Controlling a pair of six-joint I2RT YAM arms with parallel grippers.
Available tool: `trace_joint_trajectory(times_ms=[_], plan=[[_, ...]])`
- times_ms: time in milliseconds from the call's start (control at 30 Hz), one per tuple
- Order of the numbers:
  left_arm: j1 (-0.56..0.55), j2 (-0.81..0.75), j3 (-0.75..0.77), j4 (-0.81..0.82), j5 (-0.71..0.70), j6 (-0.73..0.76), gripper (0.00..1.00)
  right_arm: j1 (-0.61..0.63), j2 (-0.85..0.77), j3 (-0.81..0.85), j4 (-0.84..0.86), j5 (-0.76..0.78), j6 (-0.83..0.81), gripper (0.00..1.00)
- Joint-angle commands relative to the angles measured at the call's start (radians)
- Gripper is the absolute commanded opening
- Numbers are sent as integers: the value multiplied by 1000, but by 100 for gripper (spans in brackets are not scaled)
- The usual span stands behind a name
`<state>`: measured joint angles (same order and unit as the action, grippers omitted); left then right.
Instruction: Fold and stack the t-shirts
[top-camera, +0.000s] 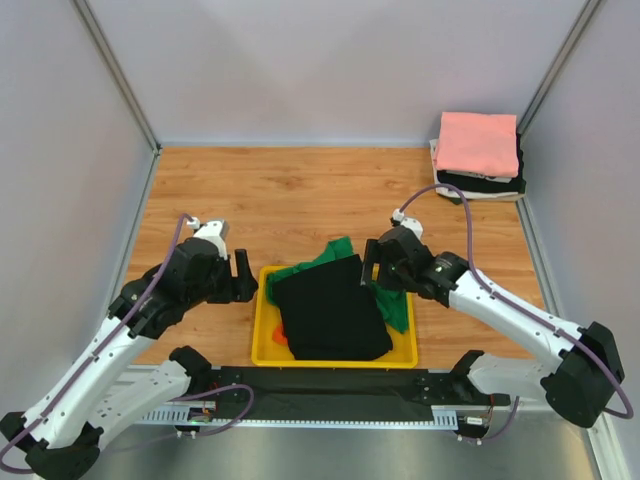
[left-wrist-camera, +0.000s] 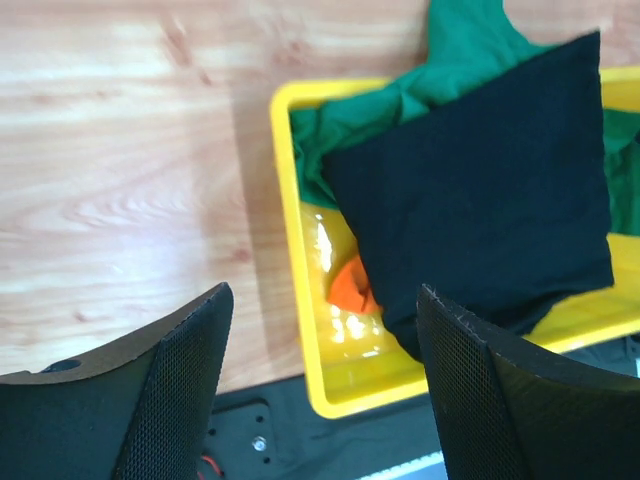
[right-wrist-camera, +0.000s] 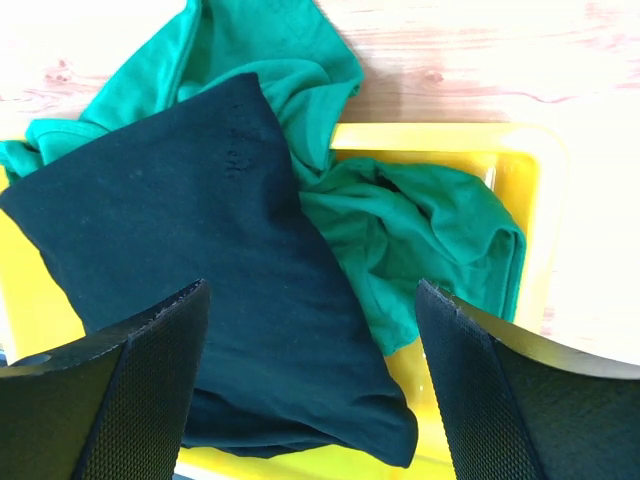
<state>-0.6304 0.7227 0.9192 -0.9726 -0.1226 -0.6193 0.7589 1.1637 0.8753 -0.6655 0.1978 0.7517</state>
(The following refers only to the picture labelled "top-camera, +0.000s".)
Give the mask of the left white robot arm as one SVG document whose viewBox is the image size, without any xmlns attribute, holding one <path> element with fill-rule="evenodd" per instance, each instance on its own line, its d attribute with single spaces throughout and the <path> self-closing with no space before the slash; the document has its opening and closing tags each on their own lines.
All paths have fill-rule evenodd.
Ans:
<svg viewBox="0 0 640 480">
<path fill-rule="evenodd" d="M 112 384 L 131 362 L 185 314 L 203 303 L 247 303 L 258 290 L 245 250 L 192 237 L 171 245 L 164 261 L 126 283 L 89 345 L 56 385 L 24 412 L 1 420 L 7 443 L 25 467 L 4 472 L 42 479 L 79 479 L 107 446 L 146 413 L 171 401 L 209 400 L 245 384 L 217 387 L 211 364 L 194 348 L 176 348 L 145 378 L 115 395 Z"/>
</svg>

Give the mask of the black t shirt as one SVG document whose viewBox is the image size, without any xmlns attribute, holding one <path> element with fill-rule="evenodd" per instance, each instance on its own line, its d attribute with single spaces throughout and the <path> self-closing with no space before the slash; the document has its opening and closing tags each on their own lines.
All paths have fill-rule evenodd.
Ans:
<svg viewBox="0 0 640 480">
<path fill-rule="evenodd" d="M 288 348 L 299 361 L 373 361 L 393 348 L 374 294 L 351 255 L 274 283 Z"/>
</svg>

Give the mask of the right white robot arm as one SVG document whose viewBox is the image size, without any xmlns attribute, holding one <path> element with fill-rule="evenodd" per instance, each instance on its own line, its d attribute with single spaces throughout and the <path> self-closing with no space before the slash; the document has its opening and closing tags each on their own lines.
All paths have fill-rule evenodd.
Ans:
<svg viewBox="0 0 640 480">
<path fill-rule="evenodd" d="M 546 402 L 564 420 L 590 428 L 624 379 L 613 333 L 545 312 L 473 269 L 463 257 L 434 255 L 417 234 L 397 225 L 366 243 L 361 282 L 414 293 L 471 316 L 509 337 L 533 360 L 470 352 L 450 379 L 452 395 L 470 404 L 486 394 Z"/>
</svg>

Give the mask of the yellow plastic tray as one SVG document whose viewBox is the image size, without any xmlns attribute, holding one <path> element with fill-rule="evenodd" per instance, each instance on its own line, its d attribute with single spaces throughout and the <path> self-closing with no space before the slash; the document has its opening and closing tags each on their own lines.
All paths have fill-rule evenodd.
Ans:
<svg viewBox="0 0 640 480">
<path fill-rule="evenodd" d="M 273 333 L 281 324 L 279 309 L 271 305 L 266 295 L 269 274 L 285 269 L 283 265 L 269 265 L 260 270 L 259 287 L 255 295 L 254 325 L 251 343 L 251 360 L 258 367 L 275 368 L 329 368 L 329 369 L 413 369 L 419 355 L 417 331 L 412 296 L 406 294 L 408 329 L 399 333 L 387 326 L 393 349 L 372 361 L 346 360 L 296 360 L 283 344 L 273 339 Z"/>
</svg>

